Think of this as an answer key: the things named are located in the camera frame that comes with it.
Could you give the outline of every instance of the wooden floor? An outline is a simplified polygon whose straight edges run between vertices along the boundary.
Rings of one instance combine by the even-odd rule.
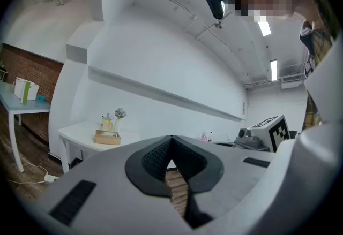
[[[34,138],[25,128],[19,126],[17,121],[15,121],[15,131],[20,157],[34,165],[44,167],[50,175],[60,177],[63,174],[62,166],[48,158],[49,148]],[[21,161],[25,171],[19,172],[10,146],[8,114],[0,103],[0,164],[6,179],[21,183],[43,181],[46,172],[29,165],[24,160]],[[171,203],[183,217],[187,205],[188,186],[178,171],[167,172],[166,183],[171,188]],[[48,183],[15,184],[9,182],[9,184],[16,194],[28,201],[35,201],[49,186]]]

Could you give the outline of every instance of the wooden box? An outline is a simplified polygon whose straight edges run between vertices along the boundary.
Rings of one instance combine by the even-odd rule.
[[[94,142],[104,145],[120,145],[121,137],[116,132],[96,130]]]

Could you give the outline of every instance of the white table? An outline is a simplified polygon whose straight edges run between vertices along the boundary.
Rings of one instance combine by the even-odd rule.
[[[121,129],[119,132],[122,137],[120,146],[94,143],[95,130],[99,129],[100,123],[85,121],[58,130],[61,139],[60,151],[64,173],[69,171],[67,144],[74,145],[84,151],[101,152],[140,141],[140,135],[137,132]]]
[[[22,114],[49,112],[50,104],[38,100],[27,100],[26,104],[21,104],[20,99],[11,92],[11,88],[11,84],[0,81],[0,100],[9,113],[9,130],[14,159],[16,160],[19,171],[23,172],[24,168],[19,157],[16,134],[14,131],[14,115],[19,115],[19,125],[21,125]]]

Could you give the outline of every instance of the white cable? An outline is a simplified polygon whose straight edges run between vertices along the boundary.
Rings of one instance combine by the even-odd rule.
[[[2,142],[6,147],[12,149],[10,146],[8,146],[8,145],[5,144],[4,140],[3,140],[1,137],[0,137],[0,140],[1,140],[1,142]],[[46,171],[46,174],[49,174],[48,171],[47,171],[44,167],[42,167],[42,166],[40,166],[40,165],[34,165],[34,164],[32,164],[32,163],[26,161],[26,160],[25,160],[24,158],[22,158],[22,157],[20,157],[20,159],[22,159],[23,161],[25,161],[26,163],[28,163],[28,164],[30,164],[30,165],[32,165],[32,166],[35,166],[36,168],[42,168],[42,169],[44,169],[44,170]],[[41,184],[41,183],[45,183],[45,182],[46,182],[45,180],[44,180],[44,181],[36,181],[36,182],[31,182],[31,181],[18,182],[18,181],[12,181],[12,180],[7,180],[7,181],[10,181],[10,182],[15,183],[15,184]]]

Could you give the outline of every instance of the power strip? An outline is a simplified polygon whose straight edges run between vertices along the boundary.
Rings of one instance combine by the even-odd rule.
[[[53,183],[57,179],[58,179],[58,177],[53,176],[53,175],[49,175],[49,174],[45,174],[45,176],[44,176],[44,181],[47,181],[48,183]]]

